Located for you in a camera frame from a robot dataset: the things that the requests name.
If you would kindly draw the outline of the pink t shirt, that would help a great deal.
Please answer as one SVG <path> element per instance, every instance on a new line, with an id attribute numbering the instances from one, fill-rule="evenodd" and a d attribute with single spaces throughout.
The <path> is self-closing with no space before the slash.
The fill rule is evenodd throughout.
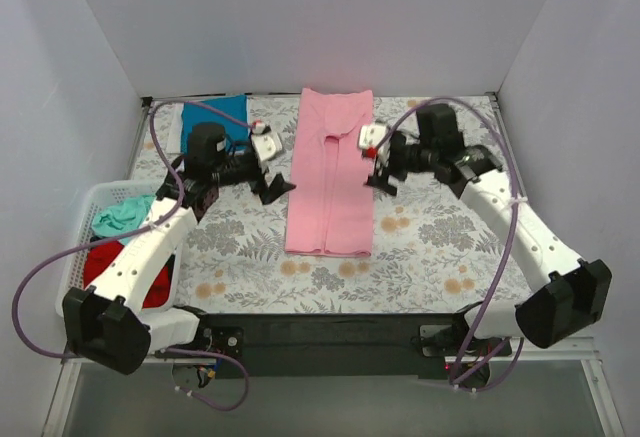
<path id="1" fill-rule="evenodd" d="M 373 93 L 300 97 L 292 151 L 285 251 L 364 257 L 373 247 L 372 162 L 358 148 L 359 132 L 373 122 Z"/>

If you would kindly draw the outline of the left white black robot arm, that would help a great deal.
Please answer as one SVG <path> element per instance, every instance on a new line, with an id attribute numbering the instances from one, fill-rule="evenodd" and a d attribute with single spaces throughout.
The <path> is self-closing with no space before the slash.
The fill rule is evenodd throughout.
<path id="1" fill-rule="evenodd" d="M 88 286 L 64 295 L 62 316 L 74 354 L 129 375 L 148 355 L 170 346 L 180 345 L 193 357 L 211 349 L 213 334 L 195 311 L 171 303 L 147 309 L 144 301 L 221 188 L 246 183 L 264 205 L 293 190 L 281 174 L 266 178 L 268 162 L 283 150 L 275 130 L 254 123 L 242 144 L 240 151 L 238 143 L 230 143 L 220 124 L 193 128 L 186 153 L 169 165 L 140 233 Z"/>

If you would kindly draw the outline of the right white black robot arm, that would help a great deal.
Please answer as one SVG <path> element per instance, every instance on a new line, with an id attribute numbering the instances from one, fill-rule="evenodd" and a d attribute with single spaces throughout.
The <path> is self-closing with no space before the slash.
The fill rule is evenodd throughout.
<path id="1" fill-rule="evenodd" d="M 512 168 L 487 147 L 466 144 L 457 104 L 438 98 L 414 107 L 414 143 L 398 125 L 362 126 L 358 147 L 374 163 L 366 184 L 394 196 L 391 179 L 432 174 L 500 239 L 529 286 L 531 294 L 522 302 L 486 296 L 458 311 L 450 328 L 432 336 L 434 346 L 471 355 L 492 338 L 523 338 L 549 348 L 601 319 L 611 271 L 600 259 L 586 261 L 549 229 L 521 194 Z"/>

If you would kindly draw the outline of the folded blue t shirt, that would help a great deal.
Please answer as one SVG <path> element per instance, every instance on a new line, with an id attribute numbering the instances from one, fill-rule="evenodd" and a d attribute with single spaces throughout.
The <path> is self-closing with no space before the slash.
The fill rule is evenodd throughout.
<path id="1" fill-rule="evenodd" d="M 229 115 L 232 121 L 216 112 L 211 112 L 204 108 L 194 106 L 193 104 L 186 104 L 181 113 L 182 153 L 187 151 L 187 140 L 193 128 L 201 123 L 213 122 L 222 125 L 227 136 L 227 148 L 230 148 L 231 144 L 235 141 L 245 141 L 248 138 L 249 130 L 245 127 L 245 125 L 248 124 L 247 97 L 245 95 L 218 97 L 205 100 L 203 104 Z"/>

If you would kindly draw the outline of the teal t shirt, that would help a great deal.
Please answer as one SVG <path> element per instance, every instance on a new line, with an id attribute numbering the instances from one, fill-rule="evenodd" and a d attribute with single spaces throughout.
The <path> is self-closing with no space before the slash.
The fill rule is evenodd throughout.
<path id="1" fill-rule="evenodd" d="M 91 229 L 102 239 L 134 231 L 147 217 L 154 200 L 154 195 L 145 194 L 108 206 L 94 216 Z"/>

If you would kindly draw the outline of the white plastic laundry basket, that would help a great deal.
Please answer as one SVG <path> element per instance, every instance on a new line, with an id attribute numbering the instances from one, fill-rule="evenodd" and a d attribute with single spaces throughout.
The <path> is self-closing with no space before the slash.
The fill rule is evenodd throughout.
<path id="1" fill-rule="evenodd" d="M 68 246 L 76 247 L 84 245 L 90 241 L 94 236 L 91 229 L 91 223 L 94 216 L 99 211 L 113 204 L 120 203 L 130 197 L 155 193 L 160 185 L 160 179 L 119 180 L 96 184 L 88 191 L 83 201 L 75 224 L 74 236 L 68 243 Z M 184 241 L 185 237 L 182 238 L 178 245 L 173 247 L 172 255 L 175 256 L 175 264 L 169 303 L 156 309 L 143 309 L 142 313 L 166 311 L 177 303 L 177 284 L 180 274 Z M 60 317 L 63 317 L 62 301 L 67 291 L 72 287 L 83 288 L 82 275 L 86 257 L 87 251 L 82 251 L 66 258 L 66 263 L 64 264 L 64 270 L 59 284 L 58 295 L 55 300 L 55 310 L 57 315 Z"/>

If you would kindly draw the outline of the red t shirt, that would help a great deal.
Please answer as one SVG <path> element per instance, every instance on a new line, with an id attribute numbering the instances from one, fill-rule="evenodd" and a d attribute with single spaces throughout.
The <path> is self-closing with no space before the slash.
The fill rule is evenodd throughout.
<path id="1" fill-rule="evenodd" d="M 82 287 L 89 286 L 102 272 L 104 272 L 123 250 L 120 242 L 110 242 L 92 248 L 86 257 L 83 269 Z M 156 276 L 149 289 L 144 303 L 144 309 L 156 309 L 168 304 L 173 281 L 175 256 L 171 255 L 162 270 Z"/>

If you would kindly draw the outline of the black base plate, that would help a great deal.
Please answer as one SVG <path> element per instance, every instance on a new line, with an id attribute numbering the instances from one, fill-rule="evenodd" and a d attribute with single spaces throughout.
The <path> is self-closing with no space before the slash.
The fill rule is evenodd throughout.
<path id="1" fill-rule="evenodd" d="M 469 327 L 461 313 L 205 314 L 194 341 L 167 358 L 193 361 L 220 353 L 220 377 L 416 376 L 446 378 Z"/>

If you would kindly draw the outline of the aluminium frame rail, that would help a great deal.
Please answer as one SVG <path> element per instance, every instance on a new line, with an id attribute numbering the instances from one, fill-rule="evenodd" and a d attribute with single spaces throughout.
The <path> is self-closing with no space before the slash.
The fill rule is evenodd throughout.
<path id="1" fill-rule="evenodd" d="M 102 365 L 138 365 L 146 357 L 151 343 L 151 327 L 146 324 L 105 324 L 91 322 L 74 328 L 68 337 L 75 357 Z"/>

